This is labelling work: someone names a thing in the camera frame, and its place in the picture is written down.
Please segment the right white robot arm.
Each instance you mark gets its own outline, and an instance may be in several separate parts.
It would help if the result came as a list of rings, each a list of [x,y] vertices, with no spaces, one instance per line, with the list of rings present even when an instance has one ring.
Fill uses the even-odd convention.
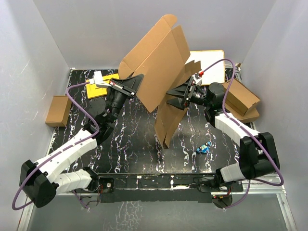
[[[216,170],[213,179],[204,184],[225,191],[238,180],[259,180],[259,177],[278,173],[280,163],[273,136],[260,133],[237,120],[223,105],[225,89],[221,83],[211,83],[207,90],[197,85],[194,77],[167,91],[173,98],[167,103],[178,109],[189,104],[203,106],[205,118],[214,128],[228,135],[239,146],[239,161]]]

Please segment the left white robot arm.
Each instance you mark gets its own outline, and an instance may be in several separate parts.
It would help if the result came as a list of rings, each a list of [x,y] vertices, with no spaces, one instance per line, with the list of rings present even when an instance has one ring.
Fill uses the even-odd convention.
[[[99,188],[97,174],[90,168],[64,174],[63,171],[82,155],[95,149],[111,135],[126,100],[133,98],[142,83],[143,74],[131,74],[126,79],[108,77],[105,82],[99,71],[93,78],[81,83],[107,90],[105,107],[92,116],[75,100],[72,103],[87,117],[88,122],[80,131],[51,154],[32,162],[25,161],[21,166],[18,192],[24,192],[37,208],[50,203],[58,194],[84,189],[94,192]]]

